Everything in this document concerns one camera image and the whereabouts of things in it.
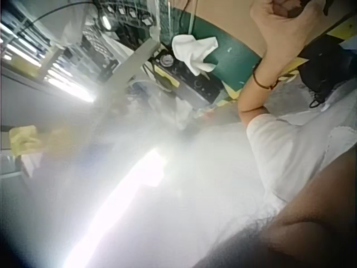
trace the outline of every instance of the yellow label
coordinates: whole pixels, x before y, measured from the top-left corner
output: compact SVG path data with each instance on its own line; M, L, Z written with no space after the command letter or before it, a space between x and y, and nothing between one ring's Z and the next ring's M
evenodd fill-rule
M167 72L165 72L164 70L162 70L161 68L159 68L157 65L154 66L154 70L155 72L157 72L159 75L161 75L162 77L166 77L168 80L170 80L171 84L178 88L180 86L180 82L177 81L175 78L173 78L170 74L168 74Z
M357 34L357 16L353 16L331 30L328 35L347 40Z

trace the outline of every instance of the wire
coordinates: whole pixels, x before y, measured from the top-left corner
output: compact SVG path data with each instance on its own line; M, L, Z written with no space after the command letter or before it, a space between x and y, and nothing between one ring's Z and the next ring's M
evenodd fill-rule
M179 28L182 27L182 24L181 24L182 17L184 16L184 13L185 13L186 9L189 7L189 4L190 4L190 3L191 3L191 0L187 0L185 7L183 8L183 10L182 10L182 12L181 12L181 14L180 14L180 19L179 19L179 21L178 21L178 26L179 26Z
M93 4L97 9L98 7L94 4L94 2L90 2L90 1L86 1L86 2L77 2L77 3L71 3L71 4L66 4L64 6L58 7L53 9L52 11L49 11L45 14L43 14L42 16L38 17L37 19L35 19L34 21L30 22L30 24L28 24L25 28L23 28L20 32L16 33L17 35L20 35L21 33L23 33L26 29L30 28L33 26L33 24L41 19L43 19L44 17L47 17L50 14L53 14L59 10L62 10L64 8L68 8L68 7L72 7L72 6L76 6L78 4ZM10 39L10 41L7 44L12 43L12 41L15 39L15 36L12 37L12 39Z

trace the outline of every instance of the gauge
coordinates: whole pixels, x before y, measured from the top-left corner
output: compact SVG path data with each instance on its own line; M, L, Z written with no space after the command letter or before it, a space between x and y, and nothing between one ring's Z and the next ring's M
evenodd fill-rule
M173 56L171 56L170 54L162 55L161 58L160 58L160 63L164 67L173 66L173 62L174 62Z

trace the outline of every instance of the white surface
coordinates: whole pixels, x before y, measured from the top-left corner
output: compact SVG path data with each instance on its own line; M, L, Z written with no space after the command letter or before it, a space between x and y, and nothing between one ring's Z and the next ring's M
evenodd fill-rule
M172 40L175 57L183 61L196 76L201 71L211 72L214 70L216 65L203 61L217 47L216 37L196 40L192 35L177 35Z
M303 126L271 114L250 122L247 135L269 202L282 208L318 172L357 143L353 120L351 126L345 125L356 106L354 90Z

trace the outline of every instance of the white shirt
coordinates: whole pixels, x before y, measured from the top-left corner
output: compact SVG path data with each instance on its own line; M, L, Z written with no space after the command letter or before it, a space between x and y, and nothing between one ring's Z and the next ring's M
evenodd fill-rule
M248 125L247 135L266 189L266 201L281 209L318 172L357 143L357 90L303 126L271 114Z

